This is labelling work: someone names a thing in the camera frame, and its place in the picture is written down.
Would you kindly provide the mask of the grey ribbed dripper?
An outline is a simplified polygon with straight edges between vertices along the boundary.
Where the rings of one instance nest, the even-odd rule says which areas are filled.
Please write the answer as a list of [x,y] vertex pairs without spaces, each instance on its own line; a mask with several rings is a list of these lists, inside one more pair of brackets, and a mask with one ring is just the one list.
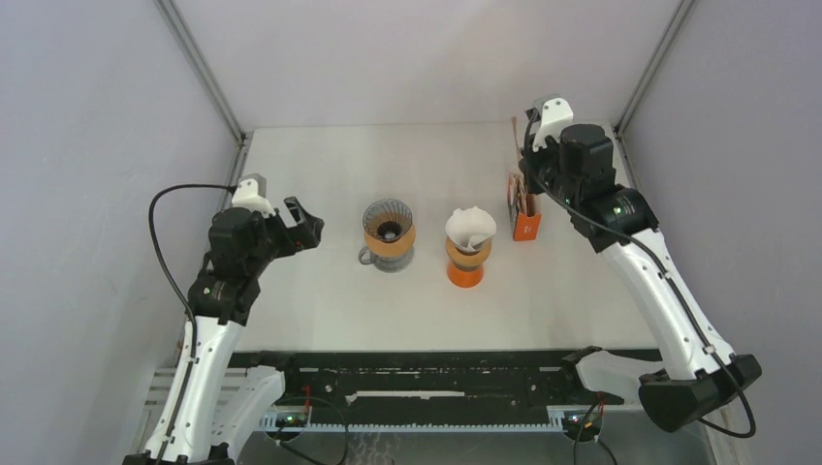
[[406,235],[413,225],[410,207],[397,199],[374,201],[364,211],[364,232],[371,238],[386,243],[396,242]]

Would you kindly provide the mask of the grey glass carafe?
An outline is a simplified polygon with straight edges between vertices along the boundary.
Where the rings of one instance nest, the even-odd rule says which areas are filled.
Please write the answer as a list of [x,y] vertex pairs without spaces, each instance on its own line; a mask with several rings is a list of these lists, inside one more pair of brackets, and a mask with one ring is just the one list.
[[405,269],[413,261],[414,247],[411,246],[401,255],[386,257],[376,254],[367,246],[363,247],[358,255],[358,261],[362,265],[370,265],[386,273],[396,273]]

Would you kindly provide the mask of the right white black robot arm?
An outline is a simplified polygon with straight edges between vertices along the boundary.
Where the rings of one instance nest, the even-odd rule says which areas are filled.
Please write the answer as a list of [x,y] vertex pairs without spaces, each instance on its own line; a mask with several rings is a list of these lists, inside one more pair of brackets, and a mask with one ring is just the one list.
[[762,368],[755,356],[737,354],[702,312],[647,200],[617,183],[604,129],[574,124],[543,137],[527,131],[521,155],[528,187],[568,212],[574,229],[609,263],[661,355],[650,362],[594,346],[579,350],[559,379],[564,397],[584,403],[599,391],[638,402],[666,432],[698,421],[733,438],[753,437],[757,425],[744,391]]

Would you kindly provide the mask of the orange glass carafe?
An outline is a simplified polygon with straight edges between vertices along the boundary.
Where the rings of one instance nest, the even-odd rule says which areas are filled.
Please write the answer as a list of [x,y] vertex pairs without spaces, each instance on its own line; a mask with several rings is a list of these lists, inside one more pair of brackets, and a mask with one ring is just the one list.
[[449,262],[446,272],[451,283],[463,289],[477,286],[484,278],[484,266],[482,264],[463,266],[455,262]]

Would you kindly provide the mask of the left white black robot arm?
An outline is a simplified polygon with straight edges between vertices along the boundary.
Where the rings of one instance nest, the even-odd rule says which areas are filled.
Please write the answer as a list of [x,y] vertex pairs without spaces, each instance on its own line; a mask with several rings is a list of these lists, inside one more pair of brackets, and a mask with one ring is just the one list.
[[217,213],[208,231],[209,249],[189,288],[181,361],[161,417],[143,451],[126,464],[234,464],[265,410],[289,404],[303,389],[301,375],[287,367],[251,372],[223,409],[217,407],[225,372],[268,265],[320,244],[324,222],[299,200],[284,201],[294,220],[287,226],[262,198],[238,201]]

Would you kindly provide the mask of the white paper coffee filter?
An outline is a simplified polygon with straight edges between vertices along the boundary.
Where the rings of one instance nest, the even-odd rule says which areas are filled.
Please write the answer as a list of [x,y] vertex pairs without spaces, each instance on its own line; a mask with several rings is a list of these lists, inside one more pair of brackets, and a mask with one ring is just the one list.
[[497,226],[492,216],[482,208],[457,208],[447,220],[445,233],[464,252],[476,252],[481,244],[495,236]]

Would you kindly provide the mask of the orange coffee filter box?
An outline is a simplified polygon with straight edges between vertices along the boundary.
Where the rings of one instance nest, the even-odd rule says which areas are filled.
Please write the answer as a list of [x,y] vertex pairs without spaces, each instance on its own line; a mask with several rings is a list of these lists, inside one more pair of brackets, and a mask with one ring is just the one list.
[[535,240],[542,219],[540,203],[534,194],[527,191],[525,179],[519,171],[509,172],[507,204],[513,240]]

